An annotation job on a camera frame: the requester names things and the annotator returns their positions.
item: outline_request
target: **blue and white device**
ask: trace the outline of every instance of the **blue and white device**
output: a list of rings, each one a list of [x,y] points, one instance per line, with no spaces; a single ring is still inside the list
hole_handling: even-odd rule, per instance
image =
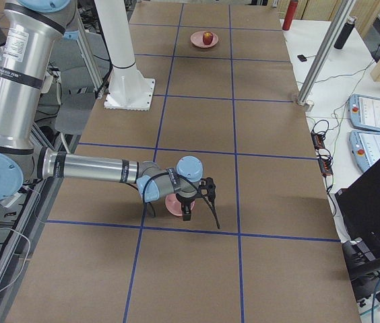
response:
[[[356,163],[363,172],[380,159],[380,133],[353,130],[349,142]]]
[[[353,94],[348,109],[353,127],[380,132],[380,98]]]

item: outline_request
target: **brown table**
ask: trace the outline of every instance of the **brown table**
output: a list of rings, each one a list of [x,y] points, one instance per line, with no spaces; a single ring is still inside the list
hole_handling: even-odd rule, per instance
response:
[[[6,322],[360,322],[275,9],[143,2],[130,28],[152,107],[97,102],[77,153],[198,157],[222,228],[203,201],[142,217],[129,187],[67,179]]]

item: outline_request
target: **white robotic arm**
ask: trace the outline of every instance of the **white robotic arm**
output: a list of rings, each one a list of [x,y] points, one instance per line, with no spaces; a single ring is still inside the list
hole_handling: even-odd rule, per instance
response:
[[[76,0],[5,2],[5,14],[11,26],[0,66],[0,199],[16,193],[30,178],[136,182],[144,202],[176,193],[183,213],[188,215],[185,219],[189,219],[189,203],[201,197],[199,183],[203,168],[195,157],[181,159],[177,170],[162,171],[150,161],[139,164],[47,148],[35,153],[29,136],[44,74],[53,43],[74,22],[76,10]]]

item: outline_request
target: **plate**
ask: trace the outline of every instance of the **plate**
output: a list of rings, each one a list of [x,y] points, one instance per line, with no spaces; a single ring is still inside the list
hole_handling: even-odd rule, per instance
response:
[[[199,48],[210,48],[210,47],[215,46],[218,43],[218,36],[212,32],[212,34],[214,35],[214,37],[212,38],[212,43],[209,45],[205,45],[202,40],[204,32],[207,32],[207,31],[204,30],[202,32],[195,32],[194,34],[192,34],[190,36],[191,43]]]

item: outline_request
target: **printed label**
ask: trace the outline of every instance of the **printed label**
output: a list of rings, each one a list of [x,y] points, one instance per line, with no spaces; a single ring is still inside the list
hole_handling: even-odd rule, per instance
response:
[[[26,53],[28,36],[29,34],[27,32],[10,28],[3,56],[21,63]]]

